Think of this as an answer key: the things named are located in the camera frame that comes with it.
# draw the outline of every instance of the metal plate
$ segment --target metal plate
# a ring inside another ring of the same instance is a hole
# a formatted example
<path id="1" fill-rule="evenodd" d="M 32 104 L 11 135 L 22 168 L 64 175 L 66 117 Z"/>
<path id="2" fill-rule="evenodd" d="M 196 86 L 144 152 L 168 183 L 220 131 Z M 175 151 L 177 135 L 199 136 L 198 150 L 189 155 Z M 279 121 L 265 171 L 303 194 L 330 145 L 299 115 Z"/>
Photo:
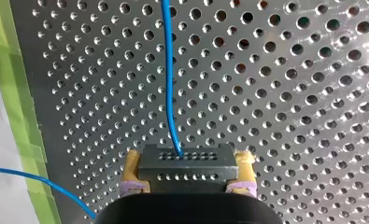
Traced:
<path id="1" fill-rule="evenodd" d="M 170 147 L 156 1 L 11 1 L 53 181 L 100 211 L 124 152 Z M 173 0 L 184 147 L 258 155 L 285 223 L 369 223 L 369 0 Z M 89 222 L 55 194 L 63 223 Z"/>

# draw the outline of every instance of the green edge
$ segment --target green edge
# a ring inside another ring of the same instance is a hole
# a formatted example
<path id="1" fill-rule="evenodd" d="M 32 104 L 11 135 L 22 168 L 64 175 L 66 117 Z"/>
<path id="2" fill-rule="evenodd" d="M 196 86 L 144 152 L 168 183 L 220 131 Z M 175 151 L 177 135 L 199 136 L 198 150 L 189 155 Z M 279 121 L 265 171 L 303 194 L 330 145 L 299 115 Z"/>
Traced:
<path id="1" fill-rule="evenodd" d="M 45 148 L 8 0 L 0 0 L 0 91 L 24 172 L 47 177 Z M 60 224 L 50 187 L 31 179 L 26 183 L 39 222 Z"/>

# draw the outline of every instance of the blue wire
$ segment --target blue wire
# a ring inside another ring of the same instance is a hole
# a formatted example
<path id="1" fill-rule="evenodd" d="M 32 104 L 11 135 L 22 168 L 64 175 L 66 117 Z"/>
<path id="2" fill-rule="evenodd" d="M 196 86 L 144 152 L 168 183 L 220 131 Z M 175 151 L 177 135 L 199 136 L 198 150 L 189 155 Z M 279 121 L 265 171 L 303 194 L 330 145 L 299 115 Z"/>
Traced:
<path id="1" fill-rule="evenodd" d="M 164 44 L 165 44 L 165 58 L 166 58 L 166 116 L 169 131 L 172 136 L 173 146 L 179 157 L 183 156 L 178 136 L 173 119 L 173 39 L 172 39 L 172 21 L 170 18 L 170 3 L 169 0 L 162 0 L 162 15 L 164 28 Z"/>
<path id="2" fill-rule="evenodd" d="M 48 180 L 45 177 L 42 177 L 42 176 L 39 176 L 39 175 L 32 175 L 32 174 L 28 174 L 28 173 L 21 172 L 21 171 L 16 171 L 16 170 L 9 170 L 9 169 L 5 169 L 5 168 L 0 168 L 0 173 L 9 174 L 9 175 L 21 175 L 21 176 L 24 176 L 24 177 L 27 177 L 27 178 L 30 178 L 30 179 L 41 181 L 41 182 L 49 185 L 51 188 L 56 189 L 56 190 L 60 191 L 62 194 L 68 196 L 71 200 L 76 202 L 86 213 L 88 213 L 88 215 L 91 218 L 96 218 L 96 214 L 93 211 L 91 211 L 91 209 L 82 200 L 80 200 L 76 195 L 72 194 L 67 189 L 64 189 L 64 188 L 60 187 L 59 185 L 53 183 L 52 181 Z"/>

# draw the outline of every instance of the silver perforated panel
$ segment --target silver perforated panel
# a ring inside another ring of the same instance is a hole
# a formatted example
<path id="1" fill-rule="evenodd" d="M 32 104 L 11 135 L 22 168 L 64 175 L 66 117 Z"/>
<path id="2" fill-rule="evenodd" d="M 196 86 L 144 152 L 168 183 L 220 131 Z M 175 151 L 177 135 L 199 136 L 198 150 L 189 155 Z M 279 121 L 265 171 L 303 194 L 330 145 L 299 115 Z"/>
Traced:
<path id="1" fill-rule="evenodd" d="M 369 0 L 171 4 L 182 146 L 253 151 L 284 223 L 369 223 Z M 97 213 L 127 149 L 172 146 L 160 3 L 12 8 L 50 178 Z M 55 196 L 63 223 L 89 222 Z"/>

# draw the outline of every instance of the cable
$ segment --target cable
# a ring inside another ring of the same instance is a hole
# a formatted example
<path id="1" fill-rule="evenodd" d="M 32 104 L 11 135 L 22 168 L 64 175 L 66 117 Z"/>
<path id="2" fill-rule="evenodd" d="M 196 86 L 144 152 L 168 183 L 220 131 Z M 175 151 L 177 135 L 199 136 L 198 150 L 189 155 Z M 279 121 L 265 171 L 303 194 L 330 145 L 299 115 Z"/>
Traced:
<path id="1" fill-rule="evenodd" d="M 28 174 L 28 173 L 25 173 L 25 172 L 22 172 L 22 171 L 9 170 L 9 169 L 5 169 L 5 168 L 0 168 L 0 173 L 9 174 L 9 175 L 20 175 L 20 176 L 24 176 L 24 177 L 27 177 L 27 178 L 30 178 L 30 179 L 41 181 L 41 182 L 49 185 L 51 188 L 56 189 L 56 190 L 60 191 L 62 194 L 68 196 L 71 200 L 76 202 L 91 218 L 96 218 L 96 214 L 93 211 L 91 211 L 91 209 L 82 200 L 80 200 L 76 195 L 72 194 L 67 189 L 64 189 L 64 188 L 60 187 L 59 185 L 53 183 L 52 181 L 48 180 L 45 177 L 42 177 L 42 176 L 39 176 L 39 175 Z"/>
<path id="2" fill-rule="evenodd" d="M 162 15 L 164 28 L 164 44 L 165 44 L 165 58 L 166 58 L 166 116 L 169 131 L 172 136 L 173 146 L 179 157 L 183 156 L 181 150 L 175 121 L 173 119 L 173 39 L 172 39 L 172 22 L 170 18 L 170 3 L 169 0 L 162 0 Z"/>

